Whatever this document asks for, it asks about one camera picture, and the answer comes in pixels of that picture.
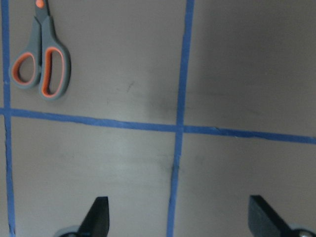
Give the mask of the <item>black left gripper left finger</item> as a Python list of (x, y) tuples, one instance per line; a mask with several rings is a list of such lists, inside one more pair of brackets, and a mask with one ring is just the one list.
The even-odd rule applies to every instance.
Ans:
[(108, 197), (97, 197), (78, 229), (80, 237), (106, 237), (110, 228)]

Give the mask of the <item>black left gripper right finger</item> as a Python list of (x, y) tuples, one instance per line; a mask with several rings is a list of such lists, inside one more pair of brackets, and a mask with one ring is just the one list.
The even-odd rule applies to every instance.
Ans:
[(248, 203), (248, 227), (254, 237), (286, 237), (292, 229), (260, 195)]

